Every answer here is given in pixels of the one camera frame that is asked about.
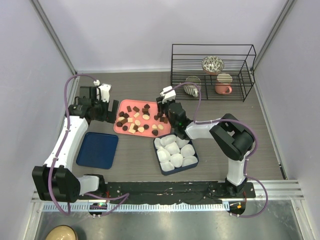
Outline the pink plastic tray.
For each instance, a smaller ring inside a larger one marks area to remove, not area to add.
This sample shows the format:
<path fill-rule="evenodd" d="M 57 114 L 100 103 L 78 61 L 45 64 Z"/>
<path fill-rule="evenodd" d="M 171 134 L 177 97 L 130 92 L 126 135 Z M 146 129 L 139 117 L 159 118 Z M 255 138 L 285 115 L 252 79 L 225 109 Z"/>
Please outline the pink plastic tray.
<path fill-rule="evenodd" d="M 144 106 L 148 104 L 149 109 L 145 109 Z M 131 107 L 131 112 L 128 112 L 127 106 Z M 133 107 L 139 108 L 139 112 L 135 112 Z M 134 118 L 134 114 L 139 113 L 137 118 Z M 149 115 L 149 119 L 143 119 L 143 115 Z M 117 134 L 140 136 L 156 138 L 167 135 L 171 132 L 171 126 L 168 123 L 160 122 L 160 118 L 165 117 L 160 115 L 156 102 L 125 99 L 119 104 L 116 122 L 113 130 Z M 158 125 L 163 125 L 164 129 L 159 129 Z M 143 127 L 144 132 L 139 132 L 138 128 Z M 153 130 L 158 130 L 158 135 L 152 134 Z"/>

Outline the dark blue box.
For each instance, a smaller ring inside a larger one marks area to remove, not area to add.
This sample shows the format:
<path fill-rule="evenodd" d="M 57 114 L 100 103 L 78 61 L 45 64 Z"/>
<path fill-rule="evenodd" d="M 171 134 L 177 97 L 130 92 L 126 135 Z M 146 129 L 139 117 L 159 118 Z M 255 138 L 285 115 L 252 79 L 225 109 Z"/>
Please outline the dark blue box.
<path fill-rule="evenodd" d="M 180 139 L 171 133 L 153 140 L 156 159 L 164 176 L 195 168 L 199 157 L 191 140 Z"/>

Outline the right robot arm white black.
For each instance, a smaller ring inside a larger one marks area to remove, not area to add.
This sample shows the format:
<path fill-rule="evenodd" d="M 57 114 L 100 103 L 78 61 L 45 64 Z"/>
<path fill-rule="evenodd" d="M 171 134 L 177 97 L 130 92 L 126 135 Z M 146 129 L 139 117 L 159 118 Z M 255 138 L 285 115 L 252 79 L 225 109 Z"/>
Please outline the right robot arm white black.
<path fill-rule="evenodd" d="M 165 115 L 174 133 L 182 140 L 213 139 L 228 158 L 225 178 L 226 193 L 233 198 L 244 191 L 248 181 L 247 160 L 254 151 L 255 137 L 248 126 L 240 123 L 232 114 L 222 118 L 195 121 L 187 117 L 181 103 L 156 98 L 158 112 Z"/>

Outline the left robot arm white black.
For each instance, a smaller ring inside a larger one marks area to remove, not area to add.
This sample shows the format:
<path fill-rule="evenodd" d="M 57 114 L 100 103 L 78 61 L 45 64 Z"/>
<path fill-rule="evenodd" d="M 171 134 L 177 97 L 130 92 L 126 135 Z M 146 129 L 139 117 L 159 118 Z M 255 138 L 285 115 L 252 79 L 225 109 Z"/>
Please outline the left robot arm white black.
<path fill-rule="evenodd" d="M 112 86 L 82 86 L 74 104 L 67 107 L 60 136 L 47 160 L 42 166 L 35 166 L 32 179 L 42 201 L 74 203 L 79 196 L 89 193 L 100 200 L 107 192 L 104 177 L 87 173 L 76 177 L 72 173 L 73 161 L 92 121 L 115 123 L 119 102 L 110 106 Z"/>

